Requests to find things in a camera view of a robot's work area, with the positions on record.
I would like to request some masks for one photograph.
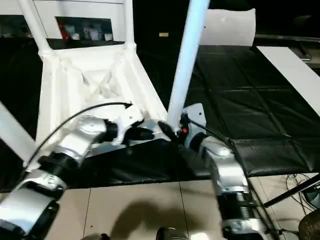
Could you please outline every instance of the white panel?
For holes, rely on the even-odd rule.
[[[0,15],[22,15],[17,0],[0,0]]]
[[[288,47],[258,46],[257,48],[320,116],[320,77]]]
[[[256,33],[256,10],[208,9],[200,45],[252,46]]]
[[[75,1],[34,1],[48,38],[61,39],[55,17],[111,19],[113,39],[125,41],[125,12],[123,4]]]

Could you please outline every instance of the metal rod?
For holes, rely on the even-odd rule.
[[[189,4],[167,115],[175,131],[179,129],[209,3],[210,0],[191,0]]]
[[[124,1],[124,22],[125,22],[125,46],[127,49],[136,49],[134,36],[134,12],[133,0]]]
[[[36,150],[33,138],[0,102],[0,138],[25,163]]]
[[[267,201],[264,204],[265,208],[268,208],[274,204],[277,204],[279,202],[281,202],[282,200],[285,200],[291,196],[293,196],[294,194],[297,194],[305,189],[308,189],[310,187],[312,187],[313,185],[317,184],[320,181],[320,174],[317,174],[316,176],[308,179],[307,181],[302,182],[301,184],[299,184],[298,186],[295,186],[294,188],[286,191],[285,193],[275,197],[274,199]]]
[[[19,0],[19,4],[36,45],[39,48],[39,55],[51,53],[52,49],[47,42],[47,36],[33,0]]]

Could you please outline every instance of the white shelf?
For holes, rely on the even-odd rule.
[[[111,19],[113,40],[126,40],[123,4],[72,0],[35,0],[34,4],[50,39],[62,38],[56,17],[77,17]]]

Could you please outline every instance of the wire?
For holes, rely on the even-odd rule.
[[[196,121],[191,120],[190,118],[188,118],[188,121],[196,126],[198,126],[199,128],[202,128],[203,130],[206,130],[207,132],[209,132],[211,135],[213,135],[214,137],[216,137],[217,139],[219,139],[220,141],[222,141],[224,144],[226,144],[229,148],[233,148],[232,146],[230,146],[230,144],[228,143],[228,141],[225,139],[225,137],[223,137],[222,135],[220,135],[219,133],[216,133],[214,131],[212,131],[211,129],[201,125],[200,123],[197,123]]]
[[[259,204],[259,206],[262,208],[262,210],[263,210],[263,212],[264,212],[264,215],[266,216],[266,218],[267,218],[267,220],[268,220],[268,222],[269,222],[269,224],[270,224],[271,227],[269,227],[268,223],[267,223],[266,220],[263,218],[263,216],[262,216],[262,214],[260,213],[260,211],[259,211],[258,209],[256,209],[256,212],[257,212],[259,218],[261,219],[262,223],[264,224],[264,226],[266,227],[266,229],[268,230],[268,232],[271,234],[272,238],[273,238],[274,240],[279,240],[279,236],[278,236],[278,234],[277,234],[277,230],[276,230],[276,227],[275,227],[275,225],[274,225],[274,222],[272,221],[269,213],[267,212],[267,210],[266,210],[263,202],[261,201],[261,198],[260,198],[259,195],[257,194],[257,192],[256,192],[253,184],[251,183],[250,179],[249,179],[247,176],[245,176],[245,177],[246,177],[246,180],[247,180],[247,182],[248,182],[249,189],[250,189],[251,192],[253,192],[254,195],[256,196],[256,198],[257,198],[257,200],[258,200],[258,204]]]
[[[68,123],[70,120],[74,119],[75,117],[79,116],[80,114],[83,114],[89,110],[92,109],[97,109],[100,107],[104,107],[104,106],[110,106],[110,105],[124,105],[126,108],[130,107],[132,104],[131,103],[127,103],[127,102],[107,102],[107,103],[102,103],[102,104],[98,104],[98,105],[94,105],[94,106],[90,106],[87,107],[75,114],[73,114],[72,116],[68,117],[65,121],[63,121],[59,126],[57,126],[41,143],[40,145],[36,148],[36,150],[34,151],[34,153],[32,154],[32,156],[29,158],[26,167],[23,169],[22,173],[21,173],[21,177],[18,179],[17,183],[19,183],[22,178],[25,176],[25,173],[27,171],[27,168],[29,167],[31,161],[34,159],[34,157],[39,153],[40,149],[45,145],[45,143],[58,131],[60,130],[66,123]]]
[[[286,188],[287,191],[289,191],[289,187],[288,187],[288,179],[289,179],[289,177],[290,177],[290,175],[287,175],[287,176],[286,176],[286,179],[285,179],[285,188]],[[302,210],[303,210],[303,212],[304,212],[305,215],[307,215],[306,209],[308,209],[309,211],[313,212],[313,210],[311,210],[310,208],[308,208],[307,206],[305,206],[305,205],[303,204],[302,200],[301,200],[301,202],[299,202],[294,196],[291,196],[291,198],[292,198],[295,202],[297,202],[298,204],[301,205]]]
[[[225,137],[223,137],[222,135],[212,131],[211,129],[201,125],[200,123],[197,123],[196,121],[193,121],[191,120],[190,118],[188,118],[188,121],[196,126],[198,126],[199,128],[202,128],[204,130],[206,130],[207,132],[209,132],[210,134],[212,134],[214,137],[216,137],[217,139],[219,139],[220,141],[222,141],[223,143],[225,143],[230,149],[232,149],[232,151],[234,153],[236,153],[236,148],[234,146],[232,146],[232,144],[230,144],[228,141],[225,140]],[[274,225],[274,222],[272,221],[270,215],[268,214],[264,204],[262,203],[259,195],[257,194],[254,186],[252,185],[251,181],[249,180],[249,178],[247,176],[246,177],[246,180],[248,182],[248,187],[249,189],[251,190],[251,192],[254,193],[254,195],[256,196],[257,200],[258,200],[258,203],[259,203],[259,206],[263,209],[263,212],[267,218],[267,221],[269,222],[269,224],[266,222],[266,220],[263,218],[262,214],[260,213],[260,211],[258,209],[256,209],[256,212],[259,216],[259,218],[261,219],[262,223],[264,224],[264,226],[266,227],[266,229],[269,231],[269,233],[271,234],[272,238],[274,240],[278,240],[279,239],[279,236],[277,235],[277,230],[276,230],[276,227]]]

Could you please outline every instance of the black table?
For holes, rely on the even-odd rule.
[[[37,46],[26,39],[2,38],[0,43],[0,100],[35,137],[42,72]],[[49,44],[63,49],[110,43],[51,39]],[[179,47],[137,49],[166,108]],[[200,47],[185,105],[195,103],[203,104],[206,126],[234,145],[249,177],[319,170],[319,116],[255,47]],[[3,143],[1,147],[0,191],[7,192],[22,161]],[[209,179],[209,172],[195,154],[158,139],[133,146],[130,155],[121,149],[88,158],[72,188],[203,179]]]

